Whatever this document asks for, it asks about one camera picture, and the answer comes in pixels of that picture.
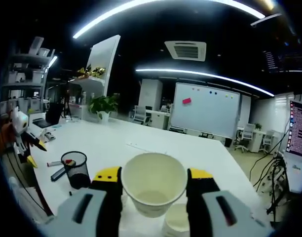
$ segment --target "ceiling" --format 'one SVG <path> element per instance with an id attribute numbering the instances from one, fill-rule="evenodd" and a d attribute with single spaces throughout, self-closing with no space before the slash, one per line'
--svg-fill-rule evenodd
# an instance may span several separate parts
<path id="1" fill-rule="evenodd" d="M 302 88 L 302 73 L 270 73 L 264 56 L 265 50 L 273 52 L 275 56 L 281 52 L 301 51 L 299 37 L 291 33 L 289 22 L 277 17 L 251 27 L 250 24 L 258 20 L 255 16 L 219 2 L 177 0 L 148 3 L 106 19 L 78 39 L 72 38 L 86 23 L 124 2 L 75 0 L 64 5 L 55 0 L 33 2 L 40 10 L 31 12 L 24 7 L 23 17 L 17 22 L 15 39 L 22 49 L 28 50 L 33 37 L 38 35 L 45 38 L 44 47 L 56 49 L 59 60 L 50 70 L 52 78 L 60 68 L 77 70 L 84 67 L 92 45 L 121 35 L 110 79 L 113 92 L 122 90 L 124 82 L 127 88 L 130 87 L 128 85 L 136 88 L 137 81 L 142 78 L 187 77 L 264 96 L 253 89 L 220 79 L 177 73 L 135 72 L 136 68 L 144 67 L 220 75 L 255 85 L 273 94 Z M 240 2 L 266 16 L 275 13 L 269 11 L 261 0 Z M 206 42 L 205 62 L 172 59 L 164 45 L 168 40 Z M 302 60 L 292 61 L 291 64 L 298 68 Z"/>

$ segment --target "paper cup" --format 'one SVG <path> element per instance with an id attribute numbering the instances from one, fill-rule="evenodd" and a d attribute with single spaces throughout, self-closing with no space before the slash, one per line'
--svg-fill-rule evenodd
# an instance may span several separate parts
<path id="1" fill-rule="evenodd" d="M 165 237 L 189 237 L 189 220 L 186 204 L 175 204 L 168 209 L 162 233 Z"/>
<path id="2" fill-rule="evenodd" d="M 173 157 L 146 153 L 132 158 L 121 172 L 122 185 L 146 217 L 163 215 L 185 191 L 187 171 Z"/>

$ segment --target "air conditioner vent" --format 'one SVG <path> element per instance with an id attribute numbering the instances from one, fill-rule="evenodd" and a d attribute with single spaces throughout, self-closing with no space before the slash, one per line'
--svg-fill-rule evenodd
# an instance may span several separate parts
<path id="1" fill-rule="evenodd" d="M 165 45 L 173 59 L 204 62 L 206 43 L 195 41 L 166 41 Z"/>

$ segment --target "computer screen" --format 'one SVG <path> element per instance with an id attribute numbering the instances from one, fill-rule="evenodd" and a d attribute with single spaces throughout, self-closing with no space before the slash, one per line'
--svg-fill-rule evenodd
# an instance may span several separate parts
<path id="1" fill-rule="evenodd" d="M 290 128 L 286 152 L 302 157 L 302 104 L 290 102 Z"/>

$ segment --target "pen holder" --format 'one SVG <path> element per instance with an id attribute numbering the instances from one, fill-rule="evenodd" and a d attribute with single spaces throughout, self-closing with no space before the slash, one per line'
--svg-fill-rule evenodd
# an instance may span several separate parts
<path id="1" fill-rule="evenodd" d="M 75 165 L 66 164 L 66 160 L 74 160 Z M 82 152 L 67 152 L 61 157 L 61 162 L 66 170 L 70 185 L 72 188 L 87 188 L 90 183 L 86 166 L 87 157 Z"/>

